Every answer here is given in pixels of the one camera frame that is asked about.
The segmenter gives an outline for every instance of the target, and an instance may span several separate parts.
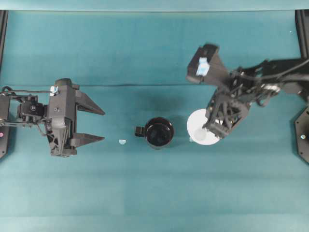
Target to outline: white plate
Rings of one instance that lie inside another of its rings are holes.
[[[220,139],[215,137],[214,133],[206,131],[203,125],[207,122],[206,109],[194,111],[188,118],[187,130],[191,139],[201,145],[212,145]]]

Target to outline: teal tablecloth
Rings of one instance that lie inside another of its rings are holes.
[[[214,92],[184,79],[197,47],[220,44],[229,68],[298,57],[293,14],[11,12],[1,85],[41,90],[62,77],[88,85],[81,90],[106,115],[79,112],[78,132],[106,140],[61,159],[35,128],[14,131],[0,160],[0,231],[309,231],[309,165],[293,129],[305,107],[298,96],[253,106],[213,146],[186,132]],[[134,136],[154,116],[174,124],[169,148]]]

